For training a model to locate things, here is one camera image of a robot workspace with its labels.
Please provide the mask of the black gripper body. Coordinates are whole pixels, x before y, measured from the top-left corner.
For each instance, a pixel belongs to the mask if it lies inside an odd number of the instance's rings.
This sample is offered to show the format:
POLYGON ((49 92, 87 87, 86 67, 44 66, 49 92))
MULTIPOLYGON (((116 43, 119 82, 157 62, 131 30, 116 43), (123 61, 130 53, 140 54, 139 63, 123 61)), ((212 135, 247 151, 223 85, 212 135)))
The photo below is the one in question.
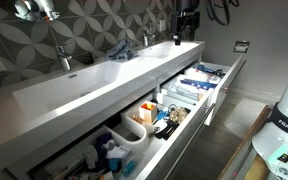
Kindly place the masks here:
POLYGON ((181 44, 182 31, 185 28, 189 29, 188 40, 194 40, 200 21, 200 13, 197 11, 199 4, 200 0, 175 0, 175 13, 171 16, 171 33, 177 46, 181 44))

